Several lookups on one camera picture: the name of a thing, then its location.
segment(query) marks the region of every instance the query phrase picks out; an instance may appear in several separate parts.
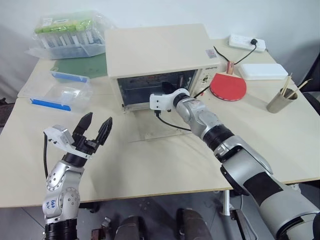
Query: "metal cup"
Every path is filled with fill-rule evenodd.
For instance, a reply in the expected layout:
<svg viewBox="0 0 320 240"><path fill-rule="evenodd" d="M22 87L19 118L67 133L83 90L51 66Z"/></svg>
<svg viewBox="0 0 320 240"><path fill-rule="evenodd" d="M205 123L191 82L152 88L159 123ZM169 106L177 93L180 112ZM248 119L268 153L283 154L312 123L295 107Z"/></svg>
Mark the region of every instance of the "metal cup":
<svg viewBox="0 0 320 240"><path fill-rule="evenodd" d="M282 91L282 88L277 93L277 95L275 95L275 97L271 100L271 102L269 102L269 104L266 106L266 109L270 113L275 114L275 113L279 112L285 106L292 103L294 100L296 100L298 98L298 94L295 93L289 99L287 99L287 97L294 92L292 89L287 88L284 96L282 96L281 91Z"/></svg>

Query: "plastic container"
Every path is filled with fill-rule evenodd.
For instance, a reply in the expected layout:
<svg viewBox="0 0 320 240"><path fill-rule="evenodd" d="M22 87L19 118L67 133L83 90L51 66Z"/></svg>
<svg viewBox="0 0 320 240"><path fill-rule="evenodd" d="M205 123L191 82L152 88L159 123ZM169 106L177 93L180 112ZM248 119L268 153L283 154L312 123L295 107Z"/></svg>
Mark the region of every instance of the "plastic container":
<svg viewBox="0 0 320 240"><path fill-rule="evenodd" d="M50 72L39 73L37 78L38 80L46 78L44 95L36 94L36 92L39 92L37 85L29 84L23 90L23 94L30 98L32 104L65 111L82 112L88 106L93 95L88 78L54 78Z"/></svg>
<svg viewBox="0 0 320 240"><path fill-rule="evenodd" d="M105 52L105 29L115 28L94 11L49 15L40 19L28 54L44 59L85 58Z"/></svg>

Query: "white table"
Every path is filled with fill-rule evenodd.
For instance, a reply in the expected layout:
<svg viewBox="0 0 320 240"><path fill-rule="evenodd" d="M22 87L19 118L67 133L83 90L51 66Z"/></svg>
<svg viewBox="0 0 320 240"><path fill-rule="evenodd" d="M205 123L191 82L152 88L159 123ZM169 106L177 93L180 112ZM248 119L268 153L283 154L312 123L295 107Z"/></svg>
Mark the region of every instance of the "white table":
<svg viewBox="0 0 320 240"><path fill-rule="evenodd" d="M215 44L230 59L239 59L247 53L227 48L222 41ZM247 63L272 61L266 52L254 53L246 59ZM26 86L35 81L37 72L52 66L52 61L40 60ZM279 181L297 183L320 179L318 114L300 92L298 99L281 112L273 114L266 110L267 103L283 84L283 81L248 82L247 94L237 102L220 100L209 92L199 99L234 134L240 135L267 159ZM85 165L79 187L82 202L231 189L212 151L192 134L128 142L126 138L132 126L126 125L126 118L134 119L134 114L123 114L114 104L115 96L107 77L93 79L92 85L95 94L89 107L78 113L32 105L21 90L0 136L0 176L5 183L0 207L42 204L45 196L43 130L60 124L73 131L87 112L93 112L91 126L85 134L89 139L96 137L101 123L110 116L113 127L105 145L100 146ZM38 86L41 92L46 83L39 82ZM48 168L63 154L49 144Z"/></svg>

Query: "chopstick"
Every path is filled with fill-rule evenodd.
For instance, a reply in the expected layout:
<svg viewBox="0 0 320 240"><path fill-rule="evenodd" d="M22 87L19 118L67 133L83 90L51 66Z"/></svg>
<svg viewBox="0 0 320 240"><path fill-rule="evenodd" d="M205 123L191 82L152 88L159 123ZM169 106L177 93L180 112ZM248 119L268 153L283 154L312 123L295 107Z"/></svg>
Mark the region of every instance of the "chopstick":
<svg viewBox="0 0 320 240"><path fill-rule="evenodd" d="M307 81L305 81L304 83L302 83L297 90L295 90L293 93L291 93L288 97L286 97L286 99L290 99L297 91L299 91L304 85L306 85L310 80L312 80L312 78L308 79Z"/></svg>
<svg viewBox="0 0 320 240"><path fill-rule="evenodd" d="M289 85L289 81L290 81L290 79L291 79L291 76L292 76L292 73L290 74L290 76L287 76L287 77L286 77L286 81L285 81L285 84L284 84L284 86L283 86L283 88L282 88L282 92L281 92L281 95L282 95L282 96L285 96L285 94L286 94L286 91L287 91L287 88L288 88L288 85Z"/></svg>

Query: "sticker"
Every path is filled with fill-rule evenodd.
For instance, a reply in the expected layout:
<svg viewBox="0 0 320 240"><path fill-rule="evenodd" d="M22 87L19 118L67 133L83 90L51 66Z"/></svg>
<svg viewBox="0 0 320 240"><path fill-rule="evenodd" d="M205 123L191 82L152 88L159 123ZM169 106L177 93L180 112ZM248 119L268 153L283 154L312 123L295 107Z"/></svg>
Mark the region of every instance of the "sticker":
<svg viewBox="0 0 320 240"><path fill-rule="evenodd" d="M50 26L52 24L52 17L42 19L42 27Z"/></svg>
<svg viewBox="0 0 320 240"><path fill-rule="evenodd" d="M66 23L68 21L69 21L69 19L55 20L55 21L53 21L53 24L63 24L63 23Z"/></svg>
<svg viewBox="0 0 320 240"><path fill-rule="evenodd" d="M207 49L207 50L205 50L205 52L206 52L206 54L208 55L208 57L210 59L213 59L213 58L217 57L216 52L215 52L214 49Z"/></svg>

